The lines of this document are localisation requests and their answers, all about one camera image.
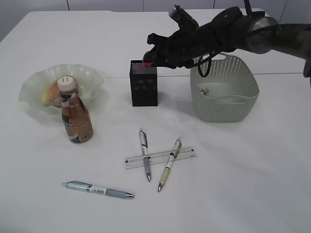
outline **ruler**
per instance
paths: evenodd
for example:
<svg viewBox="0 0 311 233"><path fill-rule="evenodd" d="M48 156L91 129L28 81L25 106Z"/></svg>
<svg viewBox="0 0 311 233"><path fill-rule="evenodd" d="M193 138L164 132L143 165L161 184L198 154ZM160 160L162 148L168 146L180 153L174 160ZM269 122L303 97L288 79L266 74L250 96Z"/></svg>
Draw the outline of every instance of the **ruler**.
<svg viewBox="0 0 311 233"><path fill-rule="evenodd" d="M154 154L148 154L150 165L166 163L171 152L173 151L169 150L169 151L164 151L164 152L159 152L159 153L154 153ZM194 157L198 157L197 154L195 153L194 148L188 147L188 148L181 149L179 151L177 158L175 158L175 160L189 159L189 158L194 158ZM144 166L143 158L144 158L143 155L125 158L124 160L125 169L131 169L131 168Z"/></svg>

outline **plastic bottle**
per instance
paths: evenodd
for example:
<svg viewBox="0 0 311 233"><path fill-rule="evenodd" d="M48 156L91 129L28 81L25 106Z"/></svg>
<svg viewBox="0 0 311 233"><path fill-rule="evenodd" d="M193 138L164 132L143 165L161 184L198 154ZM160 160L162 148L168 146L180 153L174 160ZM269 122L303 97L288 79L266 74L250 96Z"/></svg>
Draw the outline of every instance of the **plastic bottle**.
<svg viewBox="0 0 311 233"><path fill-rule="evenodd" d="M76 80L63 76L57 81L62 97L62 119L70 141L82 143L93 136L88 110L79 97Z"/></svg>

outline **pen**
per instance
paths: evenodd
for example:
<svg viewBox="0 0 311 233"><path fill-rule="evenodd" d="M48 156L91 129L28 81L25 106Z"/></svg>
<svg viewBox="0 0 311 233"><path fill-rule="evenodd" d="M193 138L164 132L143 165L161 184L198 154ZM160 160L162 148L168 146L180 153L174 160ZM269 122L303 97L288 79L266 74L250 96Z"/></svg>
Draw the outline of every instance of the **pen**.
<svg viewBox="0 0 311 233"><path fill-rule="evenodd" d="M167 160L167 164L164 168L161 180L159 182L159 187L157 190L158 192L160 192L162 190L163 186L165 185L165 182L166 182L167 178L169 177L171 168L173 167L173 163L175 161L175 158L177 158L177 156L179 154L180 148L181 148L181 137L179 137L176 140L175 145L172 149L172 152L170 153L169 159Z"/></svg>
<svg viewBox="0 0 311 233"><path fill-rule="evenodd" d="M145 173L146 173L148 181L150 182L151 181L151 170L150 170L149 158L147 156L147 148L148 148L147 135L142 129L139 130L139 138L140 138L141 153L144 156L143 162L144 162L144 167L145 167Z"/></svg>
<svg viewBox="0 0 311 233"><path fill-rule="evenodd" d="M135 196L131 193L107 188L98 188L94 187L93 185L89 183L83 183L79 181L71 181L67 183L62 183L62 186L74 190L80 190L80 191L85 191L85 192L90 192L90 193L97 193L97 194L102 194L102 195L107 195L111 197L117 197L117 198L134 198Z"/></svg>

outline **black robotic arm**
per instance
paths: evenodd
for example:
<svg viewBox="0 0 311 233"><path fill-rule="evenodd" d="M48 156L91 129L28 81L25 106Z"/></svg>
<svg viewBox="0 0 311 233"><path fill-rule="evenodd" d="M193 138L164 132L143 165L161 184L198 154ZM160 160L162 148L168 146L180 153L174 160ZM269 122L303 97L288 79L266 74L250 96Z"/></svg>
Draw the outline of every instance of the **black robotic arm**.
<svg viewBox="0 0 311 233"><path fill-rule="evenodd" d="M178 23L179 30L170 37L155 33L147 43L154 47L143 57L146 66L198 67L201 76L209 73L211 59L220 52L236 49L262 54L270 50L306 59L304 76L311 76L311 24L278 24L265 12L252 12L249 1L244 0L247 15L238 7L231 7L218 14L210 23L198 23L180 6L175 5L170 17ZM197 63L194 58L200 57ZM203 74L200 65L209 61Z"/></svg>

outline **gray pen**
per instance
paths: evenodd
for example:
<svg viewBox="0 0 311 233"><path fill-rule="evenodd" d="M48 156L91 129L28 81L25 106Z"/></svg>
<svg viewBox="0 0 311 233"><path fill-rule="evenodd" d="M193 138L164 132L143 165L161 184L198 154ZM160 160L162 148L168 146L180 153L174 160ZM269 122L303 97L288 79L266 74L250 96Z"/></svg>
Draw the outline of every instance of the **gray pen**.
<svg viewBox="0 0 311 233"><path fill-rule="evenodd" d="M151 170L150 170L149 157L147 155L147 148L148 148L147 135L142 129L139 130L139 138L140 138L141 153L144 156L143 162L144 162L144 167L145 167L145 173L146 173L148 181L150 182L151 181Z"/></svg>
<svg viewBox="0 0 311 233"><path fill-rule="evenodd" d="M98 188L94 187L93 185L89 183L83 183L79 181L71 181L67 183L62 183L62 186L74 189L74 190L80 190L80 191L85 191L89 193L97 193L97 194L102 194L102 195L107 195L111 197L116 197L116 198L134 198L135 196L131 193L127 193L124 191L119 191L111 188L103 189L103 188Z"/></svg>

